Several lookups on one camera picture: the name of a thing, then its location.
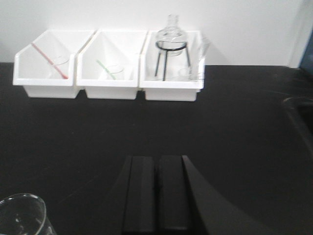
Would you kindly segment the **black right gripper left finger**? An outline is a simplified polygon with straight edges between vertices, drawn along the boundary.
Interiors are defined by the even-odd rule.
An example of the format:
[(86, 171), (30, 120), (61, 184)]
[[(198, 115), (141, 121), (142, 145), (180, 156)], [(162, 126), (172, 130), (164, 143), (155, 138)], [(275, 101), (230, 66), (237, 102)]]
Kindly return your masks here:
[(119, 175), (116, 196), (116, 235), (152, 235), (156, 232), (155, 168), (151, 157), (127, 156)]

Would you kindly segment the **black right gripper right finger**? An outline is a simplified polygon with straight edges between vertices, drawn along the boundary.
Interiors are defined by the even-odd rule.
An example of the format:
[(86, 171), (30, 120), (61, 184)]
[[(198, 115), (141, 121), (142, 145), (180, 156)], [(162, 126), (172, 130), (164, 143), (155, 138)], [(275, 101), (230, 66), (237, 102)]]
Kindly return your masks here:
[(230, 203), (186, 155), (160, 158), (158, 228), (164, 235), (275, 235)]

